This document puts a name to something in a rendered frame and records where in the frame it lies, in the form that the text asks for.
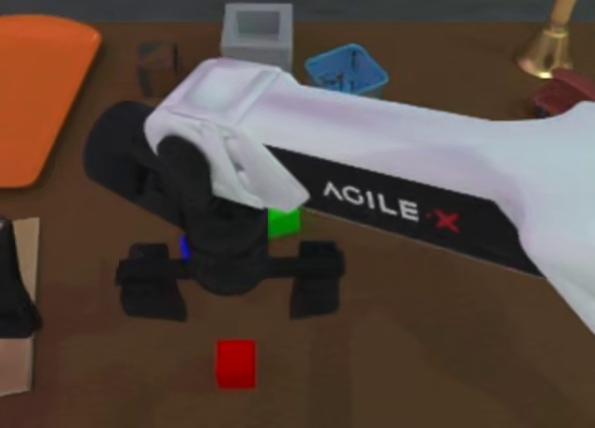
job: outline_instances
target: cube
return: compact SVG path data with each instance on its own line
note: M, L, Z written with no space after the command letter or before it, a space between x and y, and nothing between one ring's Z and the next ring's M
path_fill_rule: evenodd
M275 65L291 73L293 28L291 4L228 3L221 56Z
M372 98L379 98L389 82L387 72L358 44L309 58L304 68L316 87Z
M269 209L269 239L296 234L301 229L301 208L290 212Z
M253 340L219 340L215 359L219 389L256 386L256 344Z
M144 99L163 99L181 81L178 44L144 42L138 48L137 75Z

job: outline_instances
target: brown table surface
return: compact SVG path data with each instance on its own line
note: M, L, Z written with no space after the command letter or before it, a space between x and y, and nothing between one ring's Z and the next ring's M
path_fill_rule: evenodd
M242 298L182 285L185 324L125 317L113 284L138 241L178 232L88 181L81 150L109 105L137 99L136 45L177 39L218 54L219 25L99 25L105 46L34 189L0 194L41 218L34 389L0 399L6 428L371 428L595 426L595 337L543 280L343 221L310 215L301 238L336 239L349 263L337 314L292 322L289 281ZM511 62L522 24L299 24L296 66L359 42L387 68L385 98L463 114L525 116L542 81ZM592 68L592 26L573 29ZM297 238L273 252L294 252ZM258 342L258 388L218 392L221 338Z

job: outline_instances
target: red object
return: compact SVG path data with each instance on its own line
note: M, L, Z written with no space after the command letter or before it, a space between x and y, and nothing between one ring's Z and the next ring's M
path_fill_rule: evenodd
M221 389L251 389L256 386L256 345L252 340L219 340L215 377Z
M569 111L580 101L595 100L595 81L563 68L552 72L553 79L532 97L539 117L555 116Z

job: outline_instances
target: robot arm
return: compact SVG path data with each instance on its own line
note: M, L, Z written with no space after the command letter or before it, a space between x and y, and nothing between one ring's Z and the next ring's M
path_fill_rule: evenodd
M239 60L199 65L145 122L199 148L215 196L289 210L307 190L268 147L494 201L526 253L595 332L595 104L495 122L301 86Z

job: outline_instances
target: orange object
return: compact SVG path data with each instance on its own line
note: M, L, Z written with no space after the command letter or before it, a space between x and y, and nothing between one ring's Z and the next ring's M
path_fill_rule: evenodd
M38 179L100 43L73 20L0 16L0 188Z

